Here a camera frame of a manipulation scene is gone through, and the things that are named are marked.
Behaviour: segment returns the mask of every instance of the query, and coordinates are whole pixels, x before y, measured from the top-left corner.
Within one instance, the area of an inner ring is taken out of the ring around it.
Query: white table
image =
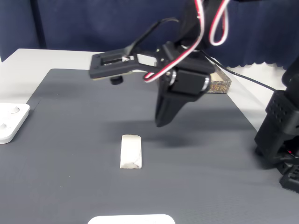
[[[18,49],[0,64],[0,102],[26,103],[50,69],[88,70],[97,52]],[[276,89],[284,89],[284,70],[265,63],[232,69]],[[225,72],[232,84],[229,97],[250,123],[259,129],[272,91]]]

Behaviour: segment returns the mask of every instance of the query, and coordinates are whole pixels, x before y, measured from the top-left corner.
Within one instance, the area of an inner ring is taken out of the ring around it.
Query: black bracket
[[[283,188],[299,193],[299,75],[285,91],[275,91],[255,141],[257,150],[284,176]]]
[[[155,53],[146,53],[156,58],[155,66],[140,63],[136,51],[129,56],[124,49],[96,54],[92,57],[89,76],[92,79],[110,78],[112,84],[120,84],[123,81],[122,75],[134,70],[159,72],[182,54],[183,50],[168,42]],[[204,95],[209,90],[210,74],[214,71],[214,66],[204,55],[194,53],[161,76],[158,80],[155,116],[157,127],[169,124],[187,102],[194,102]]]

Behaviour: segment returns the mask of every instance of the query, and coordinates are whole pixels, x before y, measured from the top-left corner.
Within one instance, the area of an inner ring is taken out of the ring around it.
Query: black cable
[[[260,83],[260,82],[258,82],[258,81],[256,81],[256,80],[252,79],[252,78],[248,78],[248,77],[246,77],[246,76],[240,75],[240,74],[238,74],[238,73],[236,73],[236,72],[234,72],[234,71],[231,71],[231,70],[225,68],[222,64],[220,64],[219,62],[217,62],[216,60],[214,60],[213,58],[211,58],[206,52],[204,52],[203,50],[202,50],[201,52],[202,52],[202,53],[203,53],[203,54],[204,54],[210,61],[214,62],[218,67],[224,69],[225,71],[227,71],[227,72],[229,72],[229,73],[231,73],[231,74],[233,74],[233,75],[235,75],[235,76],[238,76],[238,77],[241,77],[241,78],[245,78],[245,79],[247,79],[247,80],[249,80],[249,81],[251,81],[251,82],[254,82],[254,83],[256,83],[256,84],[259,84],[259,85],[261,85],[261,86],[263,86],[263,87],[265,87],[265,88],[267,88],[267,89],[269,89],[269,90],[276,91],[276,89],[274,89],[274,88],[272,88],[272,87],[270,87],[270,86],[268,86],[268,85],[265,85],[264,83]]]
[[[161,19],[158,22],[154,23],[147,31],[144,32],[144,34],[141,35],[141,37],[136,39],[133,43],[131,43],[124,49],[125,55],[129,56],[131,54],[132,50],[134,50],[134,48],[138,44],[140,44],[145,38],[147,38],[148,35],[150,35],[160,24],[165,23],[165,22],[170,22],[170,21],[179,22],[178,19],[176,19],[174,17],[170,17],[170,18],[166,18],[166,19]]]

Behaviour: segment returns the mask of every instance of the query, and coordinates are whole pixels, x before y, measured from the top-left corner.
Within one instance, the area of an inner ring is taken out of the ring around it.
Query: small white object
[[[121,169],[140,169],[142,166],[141,137],[125,134],[121,139]]]
[[[0,130],[3,130],[6,128],[6,124],[4,124],[2,121],[0,121]]]
[[[12,106],[12,108],[10,109],[10,113],[17,113],[19,111],[20,109],[18,108],[18,106]]]
[[[175,224],[168,215],[97,216],[88,224]]]
[[[0,103],[0,144],[9,143],[29,114],[27,104]]]

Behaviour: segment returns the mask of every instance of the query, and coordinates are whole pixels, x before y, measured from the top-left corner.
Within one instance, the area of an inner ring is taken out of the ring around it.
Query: white object
[[[141,137],[125,134],[121,139],[121,169],[140,169],[142,166]]]
[[[41,49],[16,50],[0,65],[0,103],[25,104],[49,70],[54,68],[88,70],[92,56],[97,53]],[[275,65],[253,64],[232,70],[273,88],[285,89],[281,82],[284,70]],[[266,116],[265,108],[272,92],[248,80],[225,73],[232,80],[228,96],[258,130]]]
[[[168,215],[97,216],[88,224],[175,224]]]
[[[0,144],[9,143],[27,118],[27,104],[0,103]]]

